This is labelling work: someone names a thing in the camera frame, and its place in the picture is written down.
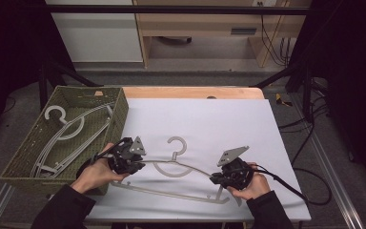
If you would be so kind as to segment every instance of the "wicker basket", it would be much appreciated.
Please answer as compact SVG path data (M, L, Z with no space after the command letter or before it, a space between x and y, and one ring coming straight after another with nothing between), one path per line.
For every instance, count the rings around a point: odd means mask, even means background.
M58 177L42 178L30 177L32 167L50 139L63 127L59 121L61 113L57 110L50 112L50 119L44 117L49 106L57 105L66 111L65 119L71 121L84 112L114 102L113 114L108 128L103 131ZM34 123L26 139L19 147L10 163L0 176L8 184L26 192L40 194L54 194L64 184L75 181L79 167L96 152L100 152L108 142L116 142L121 138L126 122L129 106L123 89L101 87L57 87L49 102ZM57 141L45 161L45 165L54 167L56 162L62 161L73 150L83 144L96 133L109 119L107 109L100 109L85 116L82 131L68 140ZM80 121L73 123L62 135L73 133ZM90 195L105 195L108 185L89 192Z

